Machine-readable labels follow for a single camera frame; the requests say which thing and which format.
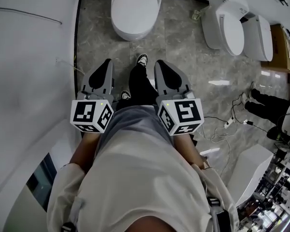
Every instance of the white sneaker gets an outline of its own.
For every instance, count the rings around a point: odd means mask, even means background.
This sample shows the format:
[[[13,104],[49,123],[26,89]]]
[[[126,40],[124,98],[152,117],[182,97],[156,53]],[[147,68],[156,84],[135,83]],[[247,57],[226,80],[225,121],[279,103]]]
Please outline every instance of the white sneaker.
[[[242,103],[244,105],[244,109],[245,109],[245,105],[246,103],[249,101],[247,95],[245,93],[242,94]]]
[[[141,64],[141,65],[143,65],[144,67],[146,67],[147,62],[148,62],[148,56],[147,56],[147,54],[141,54],[141,55],[137,58],[135,65]]]
[[[253,99],[253,97],[252,97],[252,95],[251,95],[251,91],[253,90],[253,89],[255,89],[257,86],[256,86],[256,83],[255,82],[252,82],[251,84],[250,84],[250,91],[249,91],[249,94],[248,94],[248,96],[249,96],[249,98],[250,99]]]
[[[131,99],[130,93],[128,91],[126,91],[126,90],[121,91],[121,95],[120,96],[121,96],[121,98],[123,100],[129,100],[129,99]]]

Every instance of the smart toilet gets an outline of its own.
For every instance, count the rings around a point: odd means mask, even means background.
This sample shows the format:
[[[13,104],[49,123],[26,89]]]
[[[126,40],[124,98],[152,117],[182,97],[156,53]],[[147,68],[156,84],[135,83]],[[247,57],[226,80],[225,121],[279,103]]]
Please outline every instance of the smart toilet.
[[[269,22],[261,15],[256,15],[243,23],[243,29],[245,55],[254,60],[272,61],[273,42]]]
[[[115,32],[127,41],[145,37],[157,20],[160,4],[161,0],[112,0]]]
[[[207,45],[223,48],[232,56],[244,48],[244,31],[240,19],[249,11],[245,0],[210,0],[202,16],[202,28]]]

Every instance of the black pants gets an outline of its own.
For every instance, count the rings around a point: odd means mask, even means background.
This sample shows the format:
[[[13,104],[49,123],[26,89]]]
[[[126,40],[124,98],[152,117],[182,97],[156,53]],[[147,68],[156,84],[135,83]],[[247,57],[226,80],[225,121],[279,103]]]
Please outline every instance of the black pants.
[[[247,102],[245,108],[252,114],[264,119],[268,119],[279,128],[281,128],[282,122],[284,121],[284,117],[281,116],[287,113],[287,110],[290,106],[290,101],[277,98],[275,96],[263,95],[256,89],[251,91],[251,95],[254,99],[257,100],[257,102],[260,102],[261,104]]]
[[[158,92],[152,87],[146,74],[146,67],[136,65],[130,72],[129,89],[131,99],[120,100],[116,110],[135,105],[154,105]]]

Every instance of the floor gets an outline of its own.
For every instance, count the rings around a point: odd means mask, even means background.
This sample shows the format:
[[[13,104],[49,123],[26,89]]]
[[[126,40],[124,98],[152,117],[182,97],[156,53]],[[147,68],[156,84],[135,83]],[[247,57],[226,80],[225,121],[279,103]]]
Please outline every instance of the floor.
[[[289,86],[287,75],[263,70],[260,62],[244,55],[232,57],[223,50],[207,47],[200,21],[191,20],[194,10],[206,5],[195,0],[162,0],[159,16],[151,33],[137,42],[127,42],[114,32],[111,24],[111,0],[82,0],[77,37],[77,66],[84,72],[100,66],[106,58],[115,64],[114,96],[118,99],[121,90],[128,89],[128,78],[139,53],[147,53],[148,78],[154,80],[154,63],[165,59],[179,67],[189,77],[192,89],[200,98],[205,116],[230,118],[232,100],[245,91],[252,81],[266,94],[287,99]],[[226,80],[229,85],[215,85],[211,81]],[[82,75],[78,76],[80,87]],[[271,122],[248,113],[243,106],[235,107],[236,117],[240,121],[251,120],[260,128],[269,130]],[[216,127],[224,122],[206,118],[203,125],[207,138],[214,134]],[[239,154],[255,144],[268,149],[274,148],[266,133],[250,125],[233,124],[228,129],[217,129],[219,135],[234,134],[226,141],[214,144],[204,138],[202,127],[195,132],[200,151],[220,148],[210,156],[210,163],[225,183],[231,177]]]

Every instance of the cardboard box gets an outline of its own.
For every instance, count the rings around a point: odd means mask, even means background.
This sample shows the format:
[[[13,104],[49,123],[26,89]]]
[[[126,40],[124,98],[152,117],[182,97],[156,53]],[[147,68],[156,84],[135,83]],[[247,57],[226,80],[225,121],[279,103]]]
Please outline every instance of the cardboard box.
[[[272,71],[290,73],[290,41],[280,24],[271,26],[273,59],[262,61],[261,66]]]

